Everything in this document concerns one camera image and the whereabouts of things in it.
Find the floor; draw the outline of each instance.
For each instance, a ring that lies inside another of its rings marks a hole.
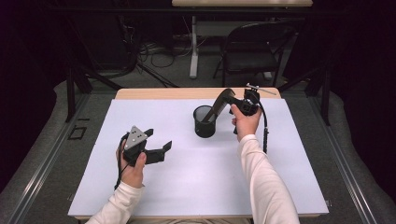
[[[142,63],[180,87],[220,87],[220,78],[212,78],[214,68],[219,61],[216,48],[202,45],[200,56],[196,79],[189,79],[191,58],[189,54],[173,58],[158,53],[150,55]],[[154,66],[158,63],[170,65],[164,68]],[[128,88],[163,87],[161,82],[139,69],[135,69],[128,76],[112,80]],[[287,80],[280,77],[277,86],[285,81]],[[245,83],[245,80],[236,78],[235,82],[240,84]],[[1,223],[75,221],[66,214],[73,200],[73,190],[79,183],[78,175],[82,174],[85,168],[84,165],[76,164],[83,163],[89,158],[92,144],[100,131],[101,120],[106,115],[106,107],[115,95],[115,91],[99,81],[92,79],[91,83],[92,94],[77,94],[78,112],[69,123],[64,123],[67,115],[65,83],[55,88],[58,99],[51,118],[20,169],[0,195]],[[332,94],[331,126],[326,126],[318,117],[319,98],[306,98],[305,84],[300,83],[282,93],[282,97],[287,99],[290,105],[290,111],[304,146],[309,148],[307,154],[314,171],[318,173],[318,182],[323,188],[326,200],[332,206],[329,207],[330,215],[317,219],[303,218],[301,222],[395,223],[395,204],[376,185],[370,172],[354,151],[342,101]],[[86,135],[83,143],[68,139],[76,126],[85,126],[92,130]]]

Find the wire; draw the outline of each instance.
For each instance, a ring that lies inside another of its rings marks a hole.
[[[168,80],[166,77],[161,76],[160,74],[158,74],[156,71],[154,71],[153,69],[143,65],[142,63],[138,63],[137,64],[138,67],[140,67],[142,69],[142,71],[147,72],[149,75],[151,75],[152,77],[154,77],[155,79],[159,80],[163,86],[165,88],[167,88],[168,86],[171,87],[175,87],[178,88],[178,85],[172,83],[170,80]]]
[[[175,62],[175,55],[172,53],[172,52],[170,52],[170,54],[169,54],[169,56],[171,57],[171,62],[169,63],[169,64],[166,64],[166,65],[158,65],[158,64],[155,64],[154,63],[154,55],[158,55],[159,53],[153,53],[152,55],[151,55],[151,58],[150,58],[150,62],[151,62],[151,64],[154,66],[154,67],[157,67],[157,68],[165,68],[165,67],[169,67],[169,66],[171,66],[174,62]]]
[[[189,40],[190,40],[190,47],[189,47],[189,51],[187,51],[185,54],[178,55],[178,57],[187,56],[187,55],[190,54],[190,52],[191,52],[191,50],[192,50],[192,33],[190,32],[189,25],[186,23],[186,18],[184,18],[184,17],[183,17],[183,22],[184,22],[184,25],[186,26],[186,29],[187,29],[187,34],[188,34],[187,37],[188,37]]]
[[[267,116],[265,114],[264,107],[262,106],[262,102],[260,102],[260,99],[257,98],[257,96],[255,96],[254,94],[253,94],[253,97],[258,102],[260,109],[262,110],[262,117],[264,118],[264,133],[263,133],[263,139],[262,139],[262,151],[267,153],[267,142],[268,142],[268,133],[269,133],[268,132]]]
[[[123,171],[125,170],[125,168],[129,165],[129,164],[127,164],[123,169],[121,169],[122,143],[123,143],[123,141],[124,141],[125,139],[128,138],[128,136],[129,136],[129,133],[126,133],[126,134],[121,138],[120,143],[119,143],[119,148],[118,148],[119,153],[118,153],[118,161],[117,161],[117,167],[119,168],[119,177],[118,177],[118,179],[117,179],[116,186],[114,186],[114,190],[116,190],[116,189],[119,187],[119,184],[120,184],[120,182],[121,182],[121,175],[122,175],[122,172],[123,172]]]

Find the person's right hand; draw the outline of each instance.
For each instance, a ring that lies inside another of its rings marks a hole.
[[[262,114],[260,109],[252,116],[245,116],[242,114],[236,105],[231,105],[231,111],[233,111],[233,115],[235,116],[235,118],[233,118],[233,125],[236,126],[236,131],[238,132],[238,141],[241,141],[241,139],[248,134],[256,133]]]

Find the desk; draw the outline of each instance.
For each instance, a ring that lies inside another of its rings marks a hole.
[[[107,111],[68,215],[87,218],[106,203],[117,180],[115,149],[120,137],[136,125],[142,131],[154,129],[147,149],[161,147],[170,140],[173,145],[164,162],[145,167],[146,192],[134,217],[251,217],[248,186],[236,157],[237,142],[229,108],[219,115],[212,137],[200,138],[193,131],[193,109],[212,105],[222,90],[120,90]],[[233,90],[236,97],[243,96],[243,88]],[[276,93],[262,93],[263,97],[271,97],[262,98],[270,128],[268,155],[290,189],[299,215],[327,214],[329,211],[286,102],[275,88],[267,90]]]
[[[174,7],[311,7],[312,0],[173,0]],[[227,35],[233,28],[238,25],[243,25],[248,22],[237,22],[230,25],[225,23],[225,27],[217,26],[220,29],[221,35]],[[197,31],[198,23],[195,16],[192,16],[191,35],[192,35],[192,56],[190,78],[197,78],[198,68],[198,48],[197,36],[200,34]]]

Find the white table surface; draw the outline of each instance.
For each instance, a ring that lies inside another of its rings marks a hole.
[[[68,215],[90,217],[107,202],[118,176],[116,148],[135,125],[143,132],[154,129],[147,149],[173,141],[164,162],[146,165],[145,194],[135,217],[251,216],[229,107],[218,117],[212,137],[194,132],[193,110],[213,103],[214,99],[113,100]],[[270,132],[268,156],[288,186],[298,214],[329,213],[286,102],[262,98],[262,103]]]

